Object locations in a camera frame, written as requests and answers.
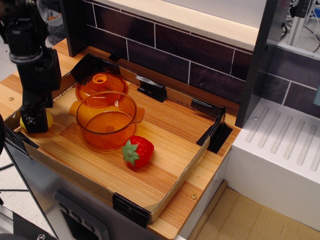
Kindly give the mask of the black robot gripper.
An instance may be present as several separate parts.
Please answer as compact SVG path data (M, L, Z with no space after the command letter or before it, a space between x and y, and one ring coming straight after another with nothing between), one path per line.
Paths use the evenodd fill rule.
M49 130L46 108L53 107L52 91L60 88L62 80L58 52L45 47L30 56L10 53L9 59L16 64L24 89L20 116L25 129L30 134L46 133Z

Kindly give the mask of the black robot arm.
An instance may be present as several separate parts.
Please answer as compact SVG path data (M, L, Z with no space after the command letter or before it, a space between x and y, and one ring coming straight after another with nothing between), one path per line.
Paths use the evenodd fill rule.
M49 130L47 108L53 107L53 91L61 87L58 53L46 46L48 27L35 0L0 2L0 35L9 47L9 59L22 85L21 120L28 133Z

